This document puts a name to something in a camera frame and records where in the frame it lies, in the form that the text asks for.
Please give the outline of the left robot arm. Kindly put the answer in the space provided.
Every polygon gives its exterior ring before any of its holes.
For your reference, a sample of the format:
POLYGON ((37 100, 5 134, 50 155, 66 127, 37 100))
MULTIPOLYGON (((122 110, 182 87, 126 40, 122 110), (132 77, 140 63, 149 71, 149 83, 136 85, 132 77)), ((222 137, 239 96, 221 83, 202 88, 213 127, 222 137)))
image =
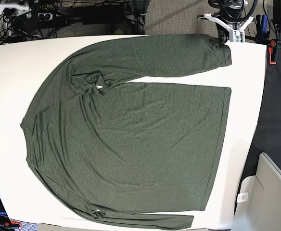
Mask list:
POLYGON ((254 21, 254 13, 258 1, 254 0, 250 11, 243 15, 246 0, 209 0, 208 4, 215 9, 216 13, 204 13, 198 15, 199 20, 208 20, 216 24, 218 40, 221 44, 226 42, 244 43, 245 29, 254 21))

